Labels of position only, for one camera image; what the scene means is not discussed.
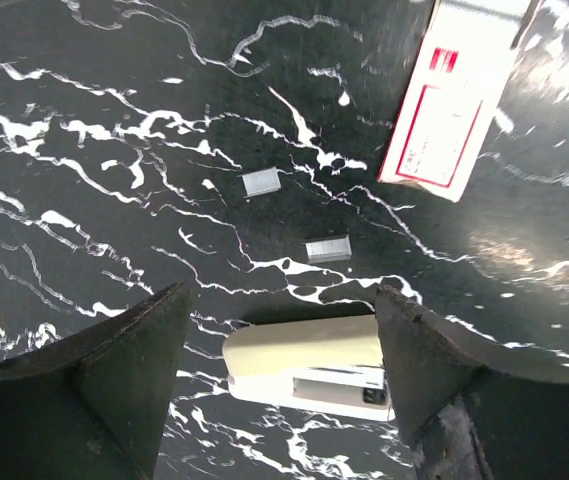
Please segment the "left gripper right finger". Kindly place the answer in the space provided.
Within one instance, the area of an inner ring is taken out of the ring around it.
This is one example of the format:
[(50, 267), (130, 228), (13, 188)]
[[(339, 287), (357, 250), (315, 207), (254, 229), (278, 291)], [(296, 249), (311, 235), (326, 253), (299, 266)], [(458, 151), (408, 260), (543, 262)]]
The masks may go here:
[(419, 479), (569, 479), (569, 367), (454, 324), (390, 284), (375, 318)]

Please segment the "staple strip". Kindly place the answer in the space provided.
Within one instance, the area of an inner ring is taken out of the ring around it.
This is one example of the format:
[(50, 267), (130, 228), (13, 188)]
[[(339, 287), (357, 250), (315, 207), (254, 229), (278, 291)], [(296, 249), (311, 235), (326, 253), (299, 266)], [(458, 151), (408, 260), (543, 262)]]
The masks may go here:
[(275, 167), (246, 173), (241, 176), (246, 197), (255, 197), (279, 191), (281, 182)]
[(309, 263), (346, 261), (352, 257), (352, 247), (348, 235), (315, 239), (304, 243)]

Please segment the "white stapler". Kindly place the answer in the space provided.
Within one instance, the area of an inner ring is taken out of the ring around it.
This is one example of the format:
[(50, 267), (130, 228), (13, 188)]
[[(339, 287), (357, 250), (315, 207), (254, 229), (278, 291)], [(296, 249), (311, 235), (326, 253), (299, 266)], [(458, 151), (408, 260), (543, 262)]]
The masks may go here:
[(375, 316), (253, 325), (222, 347), (243, 401), (371, 421), (395, 418)]

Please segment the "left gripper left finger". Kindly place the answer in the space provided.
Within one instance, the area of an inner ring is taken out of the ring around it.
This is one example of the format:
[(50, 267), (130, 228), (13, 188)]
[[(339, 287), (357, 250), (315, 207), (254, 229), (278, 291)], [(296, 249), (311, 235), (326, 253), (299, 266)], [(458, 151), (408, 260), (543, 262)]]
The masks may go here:
[(0, 479), (152, 478), (190, 311), (173, 284), (0, 362)]

